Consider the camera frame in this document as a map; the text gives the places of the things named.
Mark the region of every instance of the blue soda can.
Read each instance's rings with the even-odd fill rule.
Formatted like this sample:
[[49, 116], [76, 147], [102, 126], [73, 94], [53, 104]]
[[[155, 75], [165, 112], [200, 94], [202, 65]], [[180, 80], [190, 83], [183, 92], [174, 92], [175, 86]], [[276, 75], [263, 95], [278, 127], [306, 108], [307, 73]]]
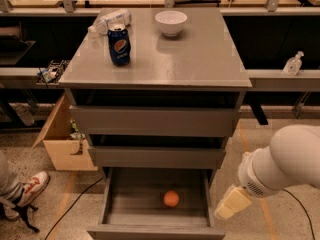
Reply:
[[112, 24], [108, 30], [109, 51], [112, 62], [125, 65], [130, 62], [130, 40], [128, 30], [124, 24]]

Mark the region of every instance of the spray bottle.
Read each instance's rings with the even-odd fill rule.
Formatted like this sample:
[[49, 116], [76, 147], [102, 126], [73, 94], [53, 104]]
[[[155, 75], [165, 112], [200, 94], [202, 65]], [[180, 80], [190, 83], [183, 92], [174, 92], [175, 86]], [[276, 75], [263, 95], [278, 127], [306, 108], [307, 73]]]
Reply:
[[298, 51], [295, 57], [292, 57], [287, 61], [283, 68], [283, 72], [288, 76], [295, 76], [302, 65], [302, 56], [304, 56], [304, 53], [302, 51]]

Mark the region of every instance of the cabinet top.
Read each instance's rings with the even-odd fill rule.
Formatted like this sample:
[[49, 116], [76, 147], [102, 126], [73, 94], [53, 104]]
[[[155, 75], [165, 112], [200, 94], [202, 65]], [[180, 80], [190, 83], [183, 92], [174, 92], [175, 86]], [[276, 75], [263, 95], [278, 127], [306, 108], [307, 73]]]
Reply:
[[[102, 9], [100, 15], [115, 9]], [[216, 8], [132, 8], [127, 27], [131, 62], [115, 66], [107, 36], [87, 35], [61, 77], [62, 87], [251, 87], [228, 28]], [[162, 35], [155, 15], [179, 10], [187, 16], [176, 37]]]

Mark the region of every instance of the floor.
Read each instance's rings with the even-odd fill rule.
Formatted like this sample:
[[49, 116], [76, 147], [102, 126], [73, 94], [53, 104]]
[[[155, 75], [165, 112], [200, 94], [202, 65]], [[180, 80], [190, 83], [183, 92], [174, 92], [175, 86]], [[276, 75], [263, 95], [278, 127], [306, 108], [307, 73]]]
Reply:
[[[234, 136], [228, 142], [222, 168], [217, 172], [210, 189], [213, 208], [226, 189], [231, 184], [238, 183], [237, 167], [243, 152], [267, 146], [275, 131], [286, 125], [320, 125], [319, 114], [319, 111], [311, 110], [309, 113], [302, 113], [301, 119], [295, 119], [290, 112], [267, 111], [269, 124], [261, 126], [249, 109], [244, 108]], [[31, 148], [38, 133], [37, 130], [0, 131], [0, 149], [10, 165], [19, 173], [22, 181], [41, 170], [46, 170], [51, 175], [49, 185], [34, 201], [39, 210], [29, 213], [31, 224], [37, 226], [40, 232], [33, 233], [21, 219], [15, 222], [7, 221], [1, 212], [0, 239], [91, 239], [86, 228], [98, 222], [103, 203], [103, 181], [99, 181], [83, 194], [47, 237], [56, 221], [76, 201], [81, 192], [99, 180], [101, 175], [99, 172], [56, 171], [42, 144]], [[305, 206], [313, 225], [315, 239], [320, 240], [320, 191], [308, 185], [287, 189]], [[229, 220], [215, 220], [215, 226], [226, 232], [225, 240], [313, 239], [304, 210], [298, 201], [284, 191], [264, 199], [254, 199], [249, 208]]]

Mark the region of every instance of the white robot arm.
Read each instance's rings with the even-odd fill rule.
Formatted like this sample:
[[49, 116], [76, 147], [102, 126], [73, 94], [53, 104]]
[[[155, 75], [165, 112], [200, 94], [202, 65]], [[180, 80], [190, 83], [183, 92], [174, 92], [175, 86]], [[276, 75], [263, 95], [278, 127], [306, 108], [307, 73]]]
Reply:
[[275, 195], [293, 185], [320, 188], [320, 127], [287, 126], [275, 133], [270, 145], [245, 153], [239, 165], [240, 187], [230, 187], [215, 215], [227, 219], [245, 209], [251, 197]]

